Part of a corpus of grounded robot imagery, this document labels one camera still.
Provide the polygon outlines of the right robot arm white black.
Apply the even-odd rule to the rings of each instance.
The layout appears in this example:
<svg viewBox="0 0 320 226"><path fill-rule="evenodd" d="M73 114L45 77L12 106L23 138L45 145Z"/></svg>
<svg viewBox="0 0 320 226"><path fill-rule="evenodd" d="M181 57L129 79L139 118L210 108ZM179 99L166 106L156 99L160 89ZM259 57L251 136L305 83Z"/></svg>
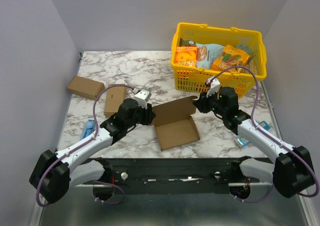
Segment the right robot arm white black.
<svg viewBox="0 0 320 226"><path fill-rule="evenodd" d="M238 136L249 140L262 151L270 163L245 156L236 160L230 169L230 177L241 182L245 178L256 178L270 184L284 197L291 198L311 186L315 197L320 192L311 156L307 148L294 147L270 134L253 119L239 109L238 95L231 87L223 87L218 93L202 92L193 102L201 113L213 112L224 126Z"/></svg>

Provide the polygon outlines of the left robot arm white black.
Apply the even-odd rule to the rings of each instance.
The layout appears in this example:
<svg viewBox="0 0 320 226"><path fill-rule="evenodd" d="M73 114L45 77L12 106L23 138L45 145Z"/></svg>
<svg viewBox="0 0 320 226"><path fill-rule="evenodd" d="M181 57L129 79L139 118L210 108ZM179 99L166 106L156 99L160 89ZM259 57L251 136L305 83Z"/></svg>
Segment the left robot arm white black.
<svg viewBox="0 0 320 226"><path fill-rule="evenodd" d="M36 202L43 196L47 204L59 201L71 186L88 181L101 184L110 180L111 172L99 161L85 164L85 160L125 137L137 125L150 125L156 117L152 105L145 106L133 98L120 105L118 112L96 127L96 130L76 144L62 151L44 151L33 169L29 183L36 189Z"/></svg>

